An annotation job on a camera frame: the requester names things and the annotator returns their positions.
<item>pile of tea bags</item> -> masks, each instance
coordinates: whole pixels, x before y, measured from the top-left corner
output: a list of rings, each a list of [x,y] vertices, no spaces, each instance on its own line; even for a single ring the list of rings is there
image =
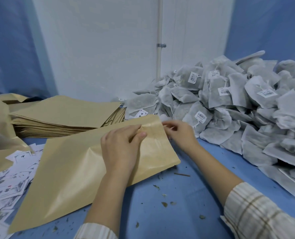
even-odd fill
[[[14,206],[25,193],[28,184],[33,180],[43,152],[44,144],[30,145],[31,151],[16,151],[6,159],[13,165],[0,172],[0,238],[10,238],[8,235],[9,216],[14,212]]]
[[[125,119],[183,120],[196,137],[243,155],[295,196],[295,61],[264,54],[170,71],[125,101]]]
[[[11,123],[21,137],[52,138],[85,132],[123,121],[120,102],[88,102],[54,96],[40,102],[14,104]]]

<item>blue table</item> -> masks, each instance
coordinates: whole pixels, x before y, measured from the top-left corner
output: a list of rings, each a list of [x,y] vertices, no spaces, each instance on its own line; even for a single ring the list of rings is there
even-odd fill
[[[43,144],[45,139],[25,139],[28,144]],[[295,197],[240,155],[209,144],[199,143],[244,181],[271,198],[281,209],[295,217]],[[222,207],[198,172],[197,167],[174,144],[181,163],[126,189],[121,218],[120,238],[199,239],[233,238],[221,221]],[[189,174],[190,177],[175,175]],[[22,199],[15,208],[19,208]],[[15,233],[11,239],[73,239],[90,206],[81,208],[46,225]],[[17,210],[8,218],[10,223]]]

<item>kraft paper bag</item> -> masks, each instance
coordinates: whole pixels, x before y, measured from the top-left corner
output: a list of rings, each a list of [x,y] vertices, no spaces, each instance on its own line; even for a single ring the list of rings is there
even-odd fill
[[[33,101],[33,102],[25,102],[25,103],[17,103],[17,104],[9,104],[9,112],[16,112],[18,110],[31,107],[32,105],[37,104],[39,101]]]
[[[34,181],[9,233],[46,224],[93,202],[106,173],[100,139],[112,129],[142,124],[139,158],[128,185],[133,185],[180,163],[157,115],[48,139]]]
[[[5,138],[0,140],[0,172],[12,166],[13,162],[6,159],[5,157],[16,152],[17,150],[29,151],[30,147],[19,137],[14,137],[12,139]]]
[[[89,102],[68,96],[54,96],[11,115],[48,124],[99,128],[120,106],[120,102]]]
[[[1,94],[0,100],[5,102],[6,104],[16,104],[22,103],[24,100],[28,99],[26,96],[22,96],[15,93]]]

